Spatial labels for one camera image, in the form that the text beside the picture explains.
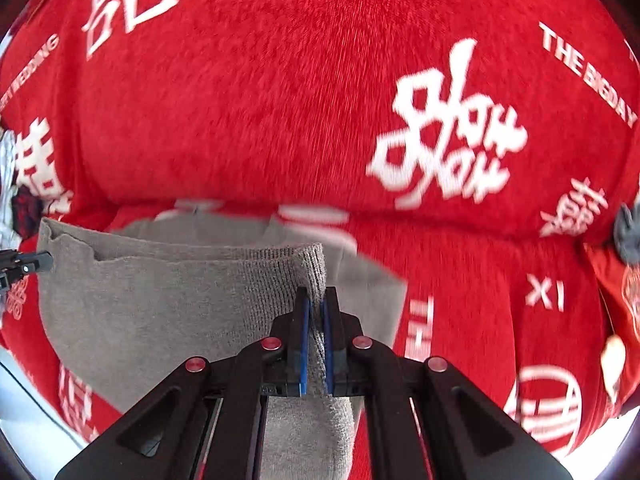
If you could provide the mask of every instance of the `black cable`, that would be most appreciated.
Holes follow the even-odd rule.
[[[60,430],[62,430],[66,434],[66,436],[68,436],[71,439],[71,441],[74,444],[76,444],[76,446],[78,446],[78,449],[82,451],[84,449],[84,446],[76,440],[76,438],[67,428],[65,428],[62,424],[60,424],[55,418],[51,416],[51,414],[47,410],[44,409],[44,407],[37,401],[37,399],[31,394],[31,392],[24,386],[24,384],[22,384],[18,380],[18,378],[14,375],[14,373],[11,370],[9,370],[9,368],[7,368],[2,361],[0,361],[0,366],[4,368],[4,371],[7,372],[16,383],[18,383],[21,389],[29,396],[29,398],[36,404],[36,406],[40,408],[42,413],[44,413],[51,422],[53,422],[57,427],[59,427]]]

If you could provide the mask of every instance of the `screw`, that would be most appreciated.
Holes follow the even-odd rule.
[[[358,350],[368,350],[373,346],[373,341],[370,337],[359,335],[353,338],[353,345]]]
[[[449,367],[449,364],[442,357],[432,357],[431,359],[429,359],[429,361],[427,361],[427,366],[433,372],[440,373],[444,372]]]
[[[280,341],[277,337],[265,337],[262,340],[262,348],[265,350],[278,350],[282,346],[282,341]]]
[[[184,367],[190,372],[201,372],[207,365],[206,361],[202,357],[192,357],[185,364]]]

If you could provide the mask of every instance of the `gray sock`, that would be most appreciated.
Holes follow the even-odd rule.
[[[219,360],[268,334],[297,286],[314,306],[326,285],[322,247],[214,247],[97,233],[44,219],[38,277],[44,328],[60,360],[121,411],[192,355]],[[321,334],[310,344],[308,396],[271,399],[264,480],[342,479],[354,423],[324,393]]]

